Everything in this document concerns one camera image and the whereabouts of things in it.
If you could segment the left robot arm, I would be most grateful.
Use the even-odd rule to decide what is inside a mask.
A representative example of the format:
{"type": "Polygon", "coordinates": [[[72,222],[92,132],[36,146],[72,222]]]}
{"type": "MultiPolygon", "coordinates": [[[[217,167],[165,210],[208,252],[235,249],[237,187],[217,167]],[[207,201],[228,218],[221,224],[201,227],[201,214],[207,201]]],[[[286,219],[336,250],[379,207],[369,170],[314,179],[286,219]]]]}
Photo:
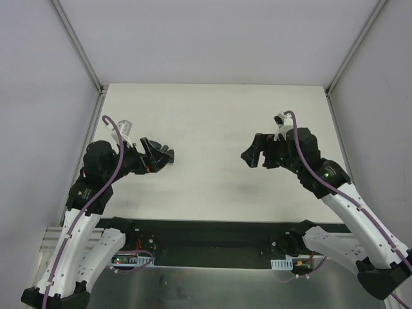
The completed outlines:
{"type": "Polygon", "coordinates": [[[104,140],[86,148],[79,177],[70,188],[61,234],[38,283],[23,291],[21,301],[32,308],[86,308],[93,286],[119,251],[137,250],[135,224],[110,219],[90,252],[87,242],[113,195],[112,184],[133,173],[157,173],[174,162],[174,150],[141,138],[139,153],[124,142],[116,152],[104,140]]]}

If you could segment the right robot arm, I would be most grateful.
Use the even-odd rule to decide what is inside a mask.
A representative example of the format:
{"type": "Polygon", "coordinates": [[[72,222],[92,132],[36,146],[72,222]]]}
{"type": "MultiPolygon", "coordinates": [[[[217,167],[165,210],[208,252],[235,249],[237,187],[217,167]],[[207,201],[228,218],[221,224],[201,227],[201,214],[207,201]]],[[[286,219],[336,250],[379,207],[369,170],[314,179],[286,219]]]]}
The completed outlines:
{"type": "Polygon", "coordinates": [[[321,156],[316,137],[307,128],[287,133],[255,135],[241,154],[250,168],[282,167],[297,175],[300,184],[331,208],[358,245],[351,245],[305,220],[291,230],[290,248],[323,254],[357,276],[374,298],[384,300],[411,276],[411,249],[374,215],[343,168],[321,156]]]}

